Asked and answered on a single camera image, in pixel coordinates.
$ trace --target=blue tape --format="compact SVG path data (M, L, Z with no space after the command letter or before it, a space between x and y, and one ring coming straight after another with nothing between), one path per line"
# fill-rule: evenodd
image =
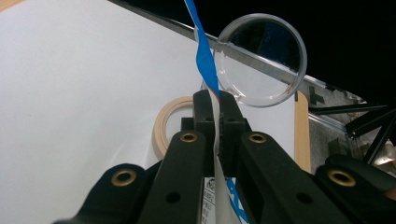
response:
M240 201L239 201L238 191L236 191L234 179L229 178L227 180L227 187L231 195L233 195L233 199L230 197L230 203L231 203L231 207L233 208L233 211L236 213L236 216L238 217L241 223L242 221L244 223L248 223L248 216L245 213L245 210L243 209L242 206L239 207Z
M219 97L218 75L204 27L199 20L193 0L185 0L184 2L186 3L187 9L189 10L191 18L195 24L195 28L197 29L198 50L196 55L196 63L198 71L201 73L206 86Z

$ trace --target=screw hole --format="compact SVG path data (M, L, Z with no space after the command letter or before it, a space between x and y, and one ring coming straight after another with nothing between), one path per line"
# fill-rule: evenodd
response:
M180 136L181 141L183 142L195 142L198 139L198 136L195 133L185 133Z
M117 171L111 178L111 183L116 187L125 187L134 182L136 179L136 172L129 169L122 169Z
M177 203L180 201L180 194L178 192L170 192L166 195L165 200L168 203Z
M254 143L264 143L267 140L267 138L260 133L251 134L248 139Z
M344 187L353 187L356 185L356 180L352 175L341 170L330 170L328 173L330 180L338 185Z
M311 196L307 195L306 193L298 193L297 199L300 203L311 204L313 202Z

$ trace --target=brass grommet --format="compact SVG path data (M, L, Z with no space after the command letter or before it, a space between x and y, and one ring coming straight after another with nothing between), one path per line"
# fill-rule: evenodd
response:
M330 170L328 176L332 182L344 187L353 187L356 185L355 178L341 170Z
M111 183L117 187L125 187L134 182L137 175L136 172L130 169L118 170L111 178Z
M248 139L254 143L264 143L267 141L267 138L261 133L253 133L248 137Z
M198 139L198 136L195 133L184 133L180 136L181 141L183 142L195 142Z

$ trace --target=transparent circular lid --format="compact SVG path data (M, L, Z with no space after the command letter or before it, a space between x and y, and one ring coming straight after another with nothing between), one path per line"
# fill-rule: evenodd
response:
M306 71L306 49L298 32L268 14L231 22L213 50L219 84L242 104L277 105L292 96Z

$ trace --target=black plastic mount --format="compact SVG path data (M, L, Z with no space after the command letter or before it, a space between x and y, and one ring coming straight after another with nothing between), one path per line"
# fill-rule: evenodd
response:
M219 156L225 174L236 178L249 223L396 220L395 198L387 196L396 190L395 178L343 155L308 174L270 135L250 130L233 97L223 92L220 100ZM55 224L201 223L206 167L213 165L208 102L207 91L194 94L194 117L183 119L162 161L147 170L132 164L109 169L79 212Z

